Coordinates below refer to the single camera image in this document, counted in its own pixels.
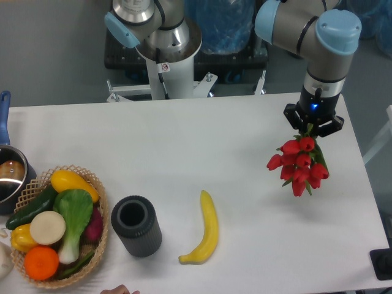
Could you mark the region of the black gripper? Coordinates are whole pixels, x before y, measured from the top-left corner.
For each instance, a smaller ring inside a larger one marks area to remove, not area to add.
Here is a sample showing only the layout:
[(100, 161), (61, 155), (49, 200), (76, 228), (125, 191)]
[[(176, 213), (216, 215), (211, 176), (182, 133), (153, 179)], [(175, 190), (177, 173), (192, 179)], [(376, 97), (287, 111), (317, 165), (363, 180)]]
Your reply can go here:
[(336, 105), (340, 94), (323, 97), (323, 90), (317, 88), (313, 93), (302, 87), (297, 104), (287, 104), (284, 116), (293, 129), (306, 132), (307, 124), (318, 125), (318, 136), (326, 137), (342, 129), (344, 118), (336, 116)]

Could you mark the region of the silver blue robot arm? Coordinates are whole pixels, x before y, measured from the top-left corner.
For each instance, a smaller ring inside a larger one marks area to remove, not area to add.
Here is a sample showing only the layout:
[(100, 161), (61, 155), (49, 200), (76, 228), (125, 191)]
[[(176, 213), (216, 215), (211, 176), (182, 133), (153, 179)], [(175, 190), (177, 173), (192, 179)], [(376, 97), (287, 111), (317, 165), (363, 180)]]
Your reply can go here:
[[(154, 100), (194, 98), (194, 56), (202, 44), (182, 1), (113, 1), (105, 25), (146, 61)], [(301, 134), (325, 137), (342, 129), (335, 112), (361, 34), (360, 19), (336, 1), (266, 1), (255, 18), (262, 40), (308, 61), (300, 99), (284, 116)]]

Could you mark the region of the person's hand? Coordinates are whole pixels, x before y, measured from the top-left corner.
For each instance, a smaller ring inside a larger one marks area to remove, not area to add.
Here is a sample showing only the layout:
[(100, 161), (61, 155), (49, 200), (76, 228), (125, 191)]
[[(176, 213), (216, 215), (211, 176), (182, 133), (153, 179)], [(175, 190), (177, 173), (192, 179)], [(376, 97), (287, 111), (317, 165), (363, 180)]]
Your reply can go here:
[(121, 284), (113, 289), (104, 289), (100, 294), (140, 294), (139, 290), (131, 292), (125, 285)]

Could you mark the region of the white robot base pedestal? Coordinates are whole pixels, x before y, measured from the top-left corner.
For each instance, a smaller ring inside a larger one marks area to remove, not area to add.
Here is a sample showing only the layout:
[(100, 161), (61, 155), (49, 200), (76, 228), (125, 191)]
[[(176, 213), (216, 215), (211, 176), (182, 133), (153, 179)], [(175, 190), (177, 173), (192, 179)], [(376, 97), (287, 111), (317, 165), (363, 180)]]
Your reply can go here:
[(185, 18), (175, 28), (142, 34), (137, 27), (127, 26), (112, 13), (105, 16), (105, 25), (113, 37), (126, 48), (135, 48), (145, 60), (149, 86), (124, 88), (128, 95), (150, 91), (153, 100), (203, 98), (211, 95), (217, 75), (208, 72), (200, 81), (194, 80), (194, 57), (202, 44), (202, 32), (192, 20)]

